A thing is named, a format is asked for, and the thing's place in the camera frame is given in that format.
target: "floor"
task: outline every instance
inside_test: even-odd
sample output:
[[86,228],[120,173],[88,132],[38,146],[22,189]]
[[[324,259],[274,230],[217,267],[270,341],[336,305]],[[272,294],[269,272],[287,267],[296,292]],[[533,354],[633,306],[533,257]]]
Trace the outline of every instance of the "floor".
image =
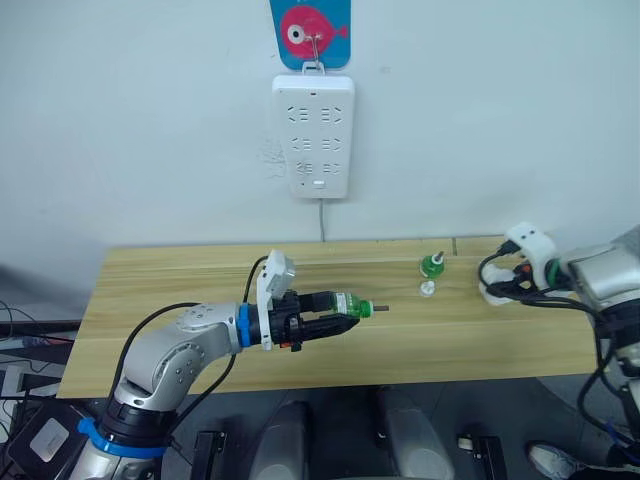
[[[224,478],[247,478],[260,431],[280,405],[304,400],[314,418],[310,480],[346,476],[384,476],[393,471],[375,443],[370,408],[373,387],[323,388],[211,395],[176,432],[182,454],[191,460],[199,430],[229,433]],[[456,434],[478,424],[502,441],[509,479],[541,480],[527,462],[523,446],[543,439],[588,461],[604,459],[609,441],[537,379],[399,385],[431,419],[449,452],[456,478],[483,479],[473,459],[456,447]],[[189,478],[186,461],[175,451],[165,456],[163,476]]]

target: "robotic arm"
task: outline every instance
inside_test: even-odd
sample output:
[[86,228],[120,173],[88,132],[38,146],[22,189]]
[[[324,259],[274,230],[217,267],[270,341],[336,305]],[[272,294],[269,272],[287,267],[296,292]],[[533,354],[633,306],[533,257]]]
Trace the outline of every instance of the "robotic arm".
[[[333,292],[298,295],[291,260],[273,250],[258,274],[257,304],[199,304],[132,344],[99,423],[83,420],[89,436],[71,480],[148,479],[175,428],[176,409],[211,362],[244,348],[273,344],[299,351],[306,340],[338,335],[360,321],[341,313]],[[305,321],[303,312],[326,312]]]
[[[633,435],[637,458],[640,441],[640,226],[613,242],[559,254],[553,241],[529,223],[510,229],[498,252],[479,268],[480,290],[489,303],[512,300],[532,306],[575,308],[590,317],[596,342],[610,340],[612,354],[630,380],[618,392]],[[523,262],[513,270],[489,264],[493,258],[519,253]],[[574,291],[581,302],[567,298]],[[604,378],[606,359],[587,382],[580,401],[597,378]],[[599,428],[604,425],[587,418]]]

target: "power strip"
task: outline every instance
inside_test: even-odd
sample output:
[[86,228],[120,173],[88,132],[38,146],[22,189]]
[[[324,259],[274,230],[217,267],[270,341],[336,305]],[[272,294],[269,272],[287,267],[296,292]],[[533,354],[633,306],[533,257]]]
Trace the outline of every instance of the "power strip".
[[272,88],[293,195],[345,197],[355,103],[353,80],[337,75],[278,75]]

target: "white wall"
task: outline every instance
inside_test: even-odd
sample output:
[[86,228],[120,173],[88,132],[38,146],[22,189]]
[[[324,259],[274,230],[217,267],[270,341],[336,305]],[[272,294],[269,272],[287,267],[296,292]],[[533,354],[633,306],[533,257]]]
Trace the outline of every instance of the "white wall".
[[[570,246],[640,220],[635,0],[352,14],[352,189],[329,240],[529,219]],[[111,245],[317,240],[269,122],[283,70],[264,0],[4,0],[6,277],[81,312]]]

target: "blue ring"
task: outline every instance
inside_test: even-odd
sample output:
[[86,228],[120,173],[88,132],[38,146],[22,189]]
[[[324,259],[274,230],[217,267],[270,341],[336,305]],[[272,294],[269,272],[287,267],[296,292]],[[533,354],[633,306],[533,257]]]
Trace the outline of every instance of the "blue ring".
[[93,446],[98,450],[102,450],[103,452],[110,453],[117,457],[140,458],[146,460],[149,458],[162,457],[167,451],[167,447],[126,447],[124,445],[118,445],[117,443],[108,442],[98,433],[95,425],[93,424],[93,420],[90,418],[83,418],[78,422],[78,431],[89,435],[91,443],[93,443]]
[[236,322],[238,332],[240,332],[240,345],[242,347],[251,346],[251,336],[249,335],[249,304],[243,303],[238,311],[238,321]]

